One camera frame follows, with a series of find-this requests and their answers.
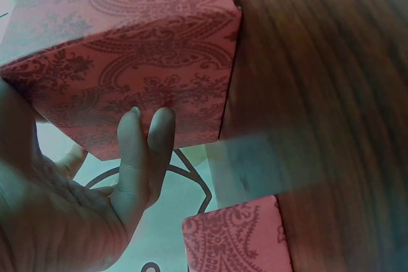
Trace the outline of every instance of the pink paisley box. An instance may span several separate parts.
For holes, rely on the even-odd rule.
[[[185,219],[190,272],[292,272],[276,197]]]
[[[176,147],[216,141],[241,12],[233,0],[18,0],[0,77],[101,160],[132,106],[148,131],[177,114]]]

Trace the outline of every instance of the gift box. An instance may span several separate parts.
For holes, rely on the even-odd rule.
[[[233,0],[18,0],[0,77],[101,160],[132,106],[146,132],[177,114],[176,147],[217,140],[241,12]]]
[[[274,196],[187,218],[190,272],[292,272]]]

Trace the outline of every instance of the decorative box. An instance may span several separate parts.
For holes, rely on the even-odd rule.
[[[101,160],[132,106],[148,131],[177,114],[176,147],[218,138],[241,12],[233,0],[18,0],[0,77]]]
[[[292,272],[274,196],[187,218],[190,272]]]

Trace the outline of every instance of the white floor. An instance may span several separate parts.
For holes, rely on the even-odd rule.
[[[0,0],[0,16],[11,13],[12,6],[11,0]],[[10,15],[0,18],[0,42]],[[39,124],[38,136],[43,153],[55,161],[68,152],[72,145],[72,141],[51,124]],[[203,147],[198,147],[196,150],[201,152],[201,155],[205,152]],[[190,154],[194,151],[195,149],[189,149]],[[175,155],[172,157],[171,164],[185,169]],[[118,165],[119,160],[100,162],[90,155],[75,180],[86,184],[100,173]],[[196,170],[214,195],[208,161],[206,159],[200,161]],[[110,185],[116,180],[117,177],[113,177],[101,184]],[[139,272],[147,262],[158,264],[161,272],[187,271],[181,224],[184,218],[197,213],[204,198],[205,195],[199,185],[175,173],[168,173],[160,200],[145,212],[130,246],[120,261],[109,271]],[[207,211],[216,209],[217,204],[213,199]]]

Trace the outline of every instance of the pink box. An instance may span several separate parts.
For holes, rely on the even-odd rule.
[[[176,147],[217,140],[241,12],[233,0],[18,0],[0,77],[101,160],[132,106],[147,131],[177,113]]]
[[[276,197],[187,218],[190,272],[292,272]]]

